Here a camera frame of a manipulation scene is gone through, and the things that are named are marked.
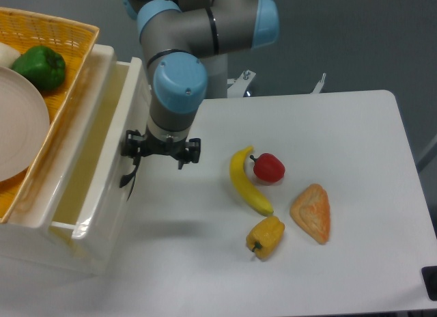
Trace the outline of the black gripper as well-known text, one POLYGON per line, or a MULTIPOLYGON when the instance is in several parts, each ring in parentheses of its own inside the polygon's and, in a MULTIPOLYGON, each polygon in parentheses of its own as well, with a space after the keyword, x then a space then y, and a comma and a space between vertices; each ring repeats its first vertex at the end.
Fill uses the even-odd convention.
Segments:
POLYGON ((201 154, 201 139, 183 138, 176 141, 173 137, 156 138, 150 132, 141 134, 138 130, 127 130, 122 141, 121 155, 132 159, 135 170, 138 170, 141 159, 151 155, 171 156, 178 161, 178 169, 189 163, 197 164, 201 154))

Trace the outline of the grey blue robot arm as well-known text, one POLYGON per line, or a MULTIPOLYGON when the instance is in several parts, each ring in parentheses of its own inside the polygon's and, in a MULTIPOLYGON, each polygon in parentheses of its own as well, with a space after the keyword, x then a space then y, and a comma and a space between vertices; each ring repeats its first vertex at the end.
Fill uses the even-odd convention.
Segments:
POLYGON ((138 167, 151 155, 197 163, 199 139, 188 134, 207 96, 205 58, 277 41, 274 0, 122 0, 137 22, 152 100, 144 132, 128 130, 122 156, 138 167))

